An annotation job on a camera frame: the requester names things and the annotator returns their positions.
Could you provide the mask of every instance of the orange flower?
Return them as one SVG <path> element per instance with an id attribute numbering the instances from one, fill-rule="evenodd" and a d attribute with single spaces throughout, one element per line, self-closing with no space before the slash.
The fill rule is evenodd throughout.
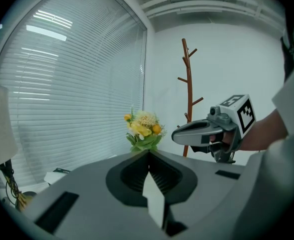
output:
<path id="1" fill-rule="evenodd" d="M 125 116 L 123 117 L 125 119 L 125 121 L 129 120 L 132 118 L 131 114 L 125 114 Z"/>
<path id="2" fill-rule="evenodd" d="M 155 124 L 153 127 L 152 127 L 152 131 L 154 134 L 158 135 L 161 133 L 162 131 L 162 128 L 160 127 L 159 124 Z"/>

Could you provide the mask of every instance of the window blinds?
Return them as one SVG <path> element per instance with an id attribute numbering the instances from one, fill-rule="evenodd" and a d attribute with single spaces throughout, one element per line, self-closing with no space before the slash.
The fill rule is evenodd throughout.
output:
<path id="1" fill-rule="evenodd" d="M 145 48 L 146 28 L 117 0 L 44 0 L 30 11 L 0 55 L 19 186 L 129 152 L 124 114 L 143 108 Z"/>

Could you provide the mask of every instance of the black slot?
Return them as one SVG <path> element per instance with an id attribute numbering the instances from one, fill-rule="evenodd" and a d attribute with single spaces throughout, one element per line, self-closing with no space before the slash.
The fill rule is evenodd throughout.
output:
<path id="1" fill-rule="evenodd" d="M 165 203 L 162 221 L 162 230 L 170 237 L 186 230 L 187 227 L 183 223 L 176 221 L 168 203 Z"/>
<path id="2" fill-rule="evenodd" d="M 197 186 L 197 176 L 191 169 L 146 150 L 112 167 L 106 175 L 107 188 L 125 205 L 147 207 L 142 194 L 148 172 L 169 205 L 186 201 Z"/>
<path id="3" fill-rule="evenodd" d="M 35 222 L 48 233 L 53 234 L 59 224 L 63 221 L 66 214 L 76 202 L 78 194 L 64 192 Z"/>
<path id="4" fill-rule="evenodd" d="M 195 129 L 207 128 L 208 126 L 210 126 L 210 124 L 208 122 L 205 122 L 205 121 L 198 121 L 198 122 L 196 122 L 195 121 L 195 122 L 192 122 L 186 128 L 184 128 L 183 130 L 181 130 L 181 132 L 195 130 Z"/>
<path id="5" fill-rule="evenodd" d="M 227 177 L 227 178 L 231 178 L 231 179 L 234 179 L 234 180 L 238 180 L 239 177 L 241 176 L 239 173 L 225 171 L 225 170 L 218 170 L 218 171 L 216 171 L 215 174 L 220 175 L 220 176 L 224 176 L 224 177 Z"/>

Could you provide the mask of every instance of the lamp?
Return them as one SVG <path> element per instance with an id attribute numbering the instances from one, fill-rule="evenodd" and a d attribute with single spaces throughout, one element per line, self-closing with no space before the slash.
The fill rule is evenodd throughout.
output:
<path id="1" fill-rule="evenodd" d="M 6 179 L 10 192 L 16 199 L 14 204 L 19 210 L 24 209 L 30 197 L 25 196 L 18 189 L 14 179 L 14 170 L 12 168 L 11 158 L 17 153 L 18 148 L 15 142 L 8 106 L 8 89 L 0 86 L 0 170 Z"/>

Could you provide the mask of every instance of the wooden coat rack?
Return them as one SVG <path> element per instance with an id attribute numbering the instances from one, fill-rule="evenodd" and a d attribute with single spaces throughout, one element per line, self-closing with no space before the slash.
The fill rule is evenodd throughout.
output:
<path id="1" fill-rule="evenodd" d="M 191 71 L 190 57 L 197 51 L 197 49 L 193 50 L 189 54 L 189 52 L 188 52 L 189 49 L 187 47 L 187 43 L 186 43 L 185 38 L 182 39 L 182 47 L 183 47 L 183 53 L 184 53 L 184 57 L 182 57 L 182 60 L 186 66 L 187 80 L 180 78 L 180 77 L 178 77 L 177 79 L 187 83 L 188 108 L 187 108 L 187 113 L 185 113 L 185 117 L 187 119 L 187 123 L 190 123 L 192 121 L 192 116 L 193 116 L 193 105 L 196 105 L 198 102 L 201 102 L 204 98 L 201 97 L 193 102 L 193 82 L 192 82 L 192 71 Z M 184 148 L 183 148 L 183 156 L 184 157 L 187 157 L 187 152 L 188 152 L 188 146 L 184 146 Z"/>

